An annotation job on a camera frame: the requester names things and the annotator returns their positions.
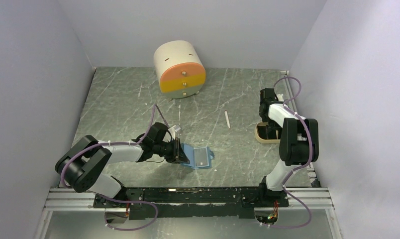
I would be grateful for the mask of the blue leather card holder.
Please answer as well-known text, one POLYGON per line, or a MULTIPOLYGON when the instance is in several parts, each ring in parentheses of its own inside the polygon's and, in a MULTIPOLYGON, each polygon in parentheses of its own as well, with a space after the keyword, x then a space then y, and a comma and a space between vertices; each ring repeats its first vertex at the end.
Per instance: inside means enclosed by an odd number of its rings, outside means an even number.
POLYGON ((189 160, 189 163, 182 163, 183 166, 191 169, 211 168, 214 153, 209 147, 192 147, 189 144, 183 143, 182 149, 189 160))

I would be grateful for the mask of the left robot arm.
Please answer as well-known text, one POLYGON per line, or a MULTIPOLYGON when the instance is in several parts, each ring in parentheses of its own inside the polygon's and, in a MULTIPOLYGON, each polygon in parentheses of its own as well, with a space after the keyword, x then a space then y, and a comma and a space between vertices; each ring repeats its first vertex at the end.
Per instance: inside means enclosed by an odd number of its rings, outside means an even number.
POLYGON ((129 141, 101 141, 86 135, 58 160, 55 171, 63 186, 68 185, 77 193, 95 192, 105 196, 114 207, 120 207, 127 200, 127 188, 115 177, 104 173, 106 165, 146 162, 153 155, 168 163, 190 162, 179 138, 172 135, 168 126, 156 122, 144 134, 129 141))

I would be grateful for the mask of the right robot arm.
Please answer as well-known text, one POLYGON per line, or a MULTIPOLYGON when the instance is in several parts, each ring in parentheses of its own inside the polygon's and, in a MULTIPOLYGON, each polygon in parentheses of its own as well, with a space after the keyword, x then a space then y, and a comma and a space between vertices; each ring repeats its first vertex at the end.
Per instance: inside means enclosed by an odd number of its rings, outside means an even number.
POLYGON ((279 101, 273 88, 260 91, 259 116, 255 138, 263 144, 277 143, 279 158, 275 168, 264 178, 266 188, 258 192, 258 201, 263 206, 275 202, 289 178, 318 159, 318 122, 307 119, 279 101))

